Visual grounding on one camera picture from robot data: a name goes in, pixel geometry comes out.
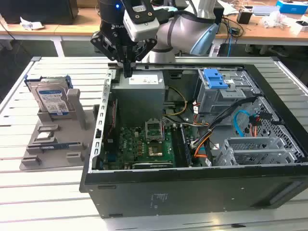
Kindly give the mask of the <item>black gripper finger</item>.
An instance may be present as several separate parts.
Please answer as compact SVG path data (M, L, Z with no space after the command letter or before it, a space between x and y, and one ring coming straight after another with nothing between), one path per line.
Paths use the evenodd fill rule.
M146 39L135 43L128 48L128 77L132 76L133 67L136 61L141 61L157 44L154 38Z
M120 40L118 32L112 32L111 38L107 38L102 31L98 31L93 34L91 43L109 60L122 64L124 77L128 77L127 51Z

